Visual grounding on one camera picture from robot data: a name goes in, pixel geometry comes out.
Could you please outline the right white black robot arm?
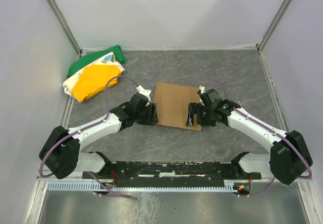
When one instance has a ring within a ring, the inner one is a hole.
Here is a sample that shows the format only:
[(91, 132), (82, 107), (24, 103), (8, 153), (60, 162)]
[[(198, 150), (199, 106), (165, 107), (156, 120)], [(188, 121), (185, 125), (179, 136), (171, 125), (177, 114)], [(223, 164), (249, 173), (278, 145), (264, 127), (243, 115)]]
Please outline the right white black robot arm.
[(186, 126), (224, 124), (244, 133), (267, 151), (267, 154), (247, 153), (241, 157), (238, 164), (243, 171), (270, 172), (285, 185), (297, 178), (312, 177), (313, 161), (302, 134), (280, 130), (259, 120), (239, 104), (220, 98), (214, 89), (200, 86), (197, 94), (200, 101), (189, 104)]

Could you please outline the brown cardboard box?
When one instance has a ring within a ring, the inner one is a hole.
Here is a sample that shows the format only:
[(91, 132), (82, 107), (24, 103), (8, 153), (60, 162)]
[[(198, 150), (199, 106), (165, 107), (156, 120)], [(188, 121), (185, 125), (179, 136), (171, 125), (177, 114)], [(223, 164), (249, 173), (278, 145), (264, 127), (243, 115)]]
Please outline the brown cardboard box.
[(187, 127), (189, 103), (199, 103), (197, 87), (158, 82), (155, 88), (153, 102), (156, 104), (159, 125), (200, 131), (196, 117), (194, 126)]

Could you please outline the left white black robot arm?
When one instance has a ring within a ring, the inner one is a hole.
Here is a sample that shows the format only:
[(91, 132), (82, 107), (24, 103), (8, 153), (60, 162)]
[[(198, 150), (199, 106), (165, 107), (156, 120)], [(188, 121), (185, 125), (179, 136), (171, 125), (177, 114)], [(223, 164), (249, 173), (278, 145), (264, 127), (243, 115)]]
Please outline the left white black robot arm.
[(126, 128), (158, 123), (157, 105), (149, 97), (136, 93), (132, 98), (109, 110), (104, 116), (87, 124), (66, 129), (57, 126), (39, 153), (39, 174), (61, 180), (73, 172), (106, 172), (111, 161), (101, 152), (83, 153), (82, 149), (96, 140)]

